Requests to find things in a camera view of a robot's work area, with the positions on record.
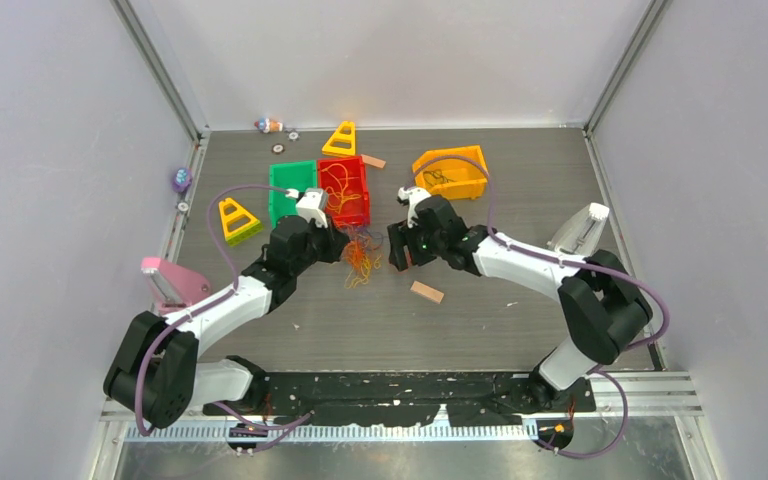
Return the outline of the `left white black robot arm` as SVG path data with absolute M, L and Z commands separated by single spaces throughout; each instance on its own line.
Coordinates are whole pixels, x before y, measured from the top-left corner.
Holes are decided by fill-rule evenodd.
M 261 256 L 228 287 L 167 316 L 137 314 L 103 381 L 104 394 L 157 429 L 213 402 L 230 401 L 244 414 L 258 412 L 267 389 L 254 379 L 256 366 L 239 358 L 202 363 L 200 357 L 238 327 L 276 310 L 295 292 L 305 270 L 339 261 L 348 242 L 334 225 L 283 217 Z

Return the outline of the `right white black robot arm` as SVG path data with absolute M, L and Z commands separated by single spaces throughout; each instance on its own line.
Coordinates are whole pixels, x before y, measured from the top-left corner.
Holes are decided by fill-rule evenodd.
M 400 189 L 397 199 L 407 208 L 406 218 L 387 228 L 389 262 L 397 270 L 442 259 L 454 270 L 510 281 L 560 305 L 568 335 L 525 386 L 544 410 L 558 409 L 575 382 L 612 364 L 653 317 L 640 286 L 611 252 L 564 256 L 485 225 L 469 227 L 447 199 L 420 187 Z

